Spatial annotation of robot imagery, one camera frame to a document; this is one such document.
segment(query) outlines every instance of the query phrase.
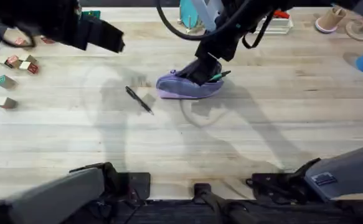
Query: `wooden block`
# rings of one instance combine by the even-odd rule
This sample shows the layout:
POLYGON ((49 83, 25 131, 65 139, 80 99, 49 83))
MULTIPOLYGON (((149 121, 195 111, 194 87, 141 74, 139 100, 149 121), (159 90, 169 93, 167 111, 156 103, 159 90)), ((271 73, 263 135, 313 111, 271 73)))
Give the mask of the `wooden block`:
POLYGON ((31 73, 33 75, 35 75, 35 74, 37 74, 37 72, 39 72, 38 66, 33 64, 32 62, 22 62, 19 69, 27 70, 29 73, 31 73))
POLYGON ((10 97, 1 96, 0 97, 0 107, 4 109, 12 109, 17 105, 17 101, 11 99, 10 97))
POLYGON ((29 43, 28 43, 26 40, 24 40, 24 39, 22 39, 22 38, 20 38, 20 37, 18 37, 18 38, 15 40, 15 44, 16 44, 16 45, 20 45, 20 46, 26 46, 26 45, 29 45, 29 43))
POLYGON ((0 64, 7 68, 14 68, 14 66, 8 63, 8 58, 6 56, 0 56, 0 64))
POLYGON ((48 38, 46 38, 46 37, 44 37, 44 36, 42 36, 41 37, 41 39, 43 40, 43 42, 44 43, 46 43, 46 44, 54 44, 55 43, 55 41, 53 41, 52 39, 48 39, 48 38))
POLYGON ((33 56, 31 56, 30 54, 23 54, 19 57, 19 60, 23 61, 23 62, 30 62, 33 64, 37 64, 37 60, 36 58, 34 58, 33 56))
POLYGON ((16 84, 15 80, 11 79, 7 75, 0 76, 0 86, 5 89, 10 89, 16 84))
POLYGON ((19 57, 17 55, 13 55, 7 59, 8 63, 12 65, 14 68, 19 68, 21 66, 21 60, 19 60, 19 57))

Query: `black cable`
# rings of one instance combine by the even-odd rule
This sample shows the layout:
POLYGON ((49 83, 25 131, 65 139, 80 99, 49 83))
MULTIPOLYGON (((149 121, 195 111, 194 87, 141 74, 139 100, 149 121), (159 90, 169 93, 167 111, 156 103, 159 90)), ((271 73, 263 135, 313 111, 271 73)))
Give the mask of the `black cable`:
POLYGON ((206 192, 204 192, 204 191, 199 192, 198 194, 196 194, 192 198, 191 202, 196 204, 196 205, 202 205, 202 204, 203 205, 208 205, 213 210, 213 212, 214 212, 214 214, 216 216, 217 224, 223 224, 221 206, 219 205, 218 202, 215 203, 216 206, 214 206, 214 207, 211 206, 211 203, 209 203, 204 197, 202 197, 202 195, 204 195, 204 194, 206 194, 206 192), (197 203, 196 200, 198 198, 201 198, 204 201, 204 203, 197 203))
POLYGON ((316 209, 307 209, 307 208, 288 208, 288 207, 274 207, 271 205, 265 205, 261 203, 256 203, 251 200, 244 201, 249 204, 259 206, 262 208, 272 209, 272 210, 280 210, 285 212, 301 212, 301 213, 312 213, 317 215, 328 215, 328 216, 339 216, 339 217, 352 217, 352 218, 359 218, 363 217, 363 214, 348 214, 345 212, 328 212, 323 210, 316 210, 316 209))
POLYGON ((260 29, 260 32, 258 33, 255 42, 253 43, 253 45, 249 45, 248 42, 246 41, 246 34, 243 36, 242 38, 242 44, 247 48, 247 49, 252 49, 257 47, 257 45, 260 43, 260 41, 262 40, 262 37, 264 35, 264 32, 267 30, 268 25, 270 24, 271 20, 273 19, 275 10, 271 11, 268 15, 266 20, 264 21, 262 28, 260 29))
POLYGON ((259 184, 261 186, 264 186, 266 189, 270 189, 272 192, 276 192, 280 195, 282 195, 283 197, 291 197, 291 194, 287 191, 287 190, 283 190, 282 188, 280 187, 277 187, 275 185, 271 185, 271 184, 268 184, 266 182, 262 182, 262 181, 259 181, 259 180, 255 180, 253 181, 252 179, 246 179, 245 180, 245 183, 246 185, 248 185, 250 188, 253 188, 253 185, 254 184, 259 184))
POLYGON ((105 224, 110 224, 111 223, 111 217, 110 214, 109 215, 104 215, 104 212, 102 210, 102 207, 109 205, 111 207, 110 213, 112 212, 113 208, 112 208, 112 204, 110 203, 105 203, 104 200, 96 200, 93 202, 90 202, 90 206, 87 207, 87 210, 90 212, 90 214, 98 221, 103 221, 105 224))
POLYGON ((131 212, 131 214, 129 215, 129 217, 126 219, 126 221, 123 224, 127 224, 131 218, 134 216, 134 214, 143 206, 143 204, 138 205, 138 207, 136 207, 133 212, 131 212))
POLYGON ((237 205, 239 207, 242 207, 246 212, 249 212, 249 208, 242 202, 238 200, 227 200, 226 204, 223 207, 223 210, 226 214, 229 214, 230 209, 233 205, 237 205))
POLYGON ((220 28, 214 30, 213 32, 210 32, 210 33, 204 34, 204 35, 187 35, 187 34, 183 34, 182 32, 178 31, 176 28, 174 28, 174 26, 171 25, 171 23, 168 21, 168 19, 166 19, 166 16, 163 13, 162 6, 161 6, 161 0, 156 0, 156 10, 158 10, 159 17, 161 18, 163 24, 173 34, 175 34, 176 36, 178 36, 184 40, 199 41, 199 40, 211 38, 211 37, 223 32, 226 28, 228 28, 233 23, 235 23, 237 21, 237 19, 239 19, 239 17, 242 15, 242 12, 245 10, 248 3, 249 3, 249 1, 244 1, 243 4, 241 5, 241 7, 239 7, 239 9, 232 15, 232 17, 227 22, 225 22, 225 24, 223 24, 220 28))
POLYGON ((138 205, 132 212, 131 214, 129 215, 129 217, 125 220, 125 222, 123 224, 127 224, 131 218, 134 216, 134 214, 143 206, 143 205, 146 205, 146 202, 144 200, 142 200, 140 197, 139 197, 139 194, 138 192, 136 191, 136 189, 133 189, 133 188, 130 188, 132 190, 132 192, 137 196, 137 200, 140 202, 140 205, 138 205))

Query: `green pen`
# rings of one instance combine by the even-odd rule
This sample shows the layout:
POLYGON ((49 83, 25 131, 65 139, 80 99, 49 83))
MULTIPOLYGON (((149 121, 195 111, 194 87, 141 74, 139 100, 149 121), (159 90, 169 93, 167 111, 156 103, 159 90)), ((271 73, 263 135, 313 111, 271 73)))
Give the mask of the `green pen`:
POLYGON ((219 79, 225 77, 226 75, 228 75, 229 73, 231 73, 231 71, 226 71, 226 72, 222 72, 220 74, 214 75, 209 81, 219 80, 219 79))

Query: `wood grain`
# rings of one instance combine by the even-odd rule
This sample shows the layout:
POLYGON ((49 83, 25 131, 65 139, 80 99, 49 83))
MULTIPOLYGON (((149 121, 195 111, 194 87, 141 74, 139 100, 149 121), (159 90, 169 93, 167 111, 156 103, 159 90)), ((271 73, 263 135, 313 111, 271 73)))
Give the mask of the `wood grain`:
MULTIPOLYGON (((243 180, 254 172, 293 171, 363 146, 363 73, 351 66, 363 42, 342 28, 315 31, 326 8, 293 9, 288 35, 264 36, 253 50, 240 45, 222 62, 232 73, 213 98, 162 100, 154 88, 135 88, 153 96, 154 116, 125 85, 145 78, 154 86, 193 60, 198 43, 172 35, 155 9, 99 10, 125 32, 123 53, 39 42, 27 52, 39 61, 38 75, 0 65, 0 76, 19 83, 0 88, 0 96, 19 102, 0 109, 0 198, 105 161, 119 171, 150 172, 152 199, 191 198, 196 182, 225 198, 252 198, 243 180)), ((176 24, 178 10, 166 13, 176 24)), ((0 56, 24 53, 0 44, 0 56)))

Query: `wooden stand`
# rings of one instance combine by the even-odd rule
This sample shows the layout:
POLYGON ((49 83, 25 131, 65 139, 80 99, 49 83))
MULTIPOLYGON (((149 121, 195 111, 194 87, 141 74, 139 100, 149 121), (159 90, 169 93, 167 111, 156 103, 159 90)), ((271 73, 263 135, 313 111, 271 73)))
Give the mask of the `wooden stand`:
POLYGON ((11 79, 7 75, 0 76, 0 86, 5 89, 10 89, 16 84, 15 80, 11 79))
POLYGON ((346 16, 346 10, 341 8, 332 8, 325 15, 317 19, 315 26, 318 31, 329 34, 337 29, 337 24, 346 16))
POLYGON ((1 96, 0 97, 0 107, 4 109, 13 109, 17 106, 17 101, 11 99, 10 97, 1 96))
POLYGON ((363 40, 363 22, 361 24, 354 21, 348 22, 346 24, 346 33, 355 40, 363 40))

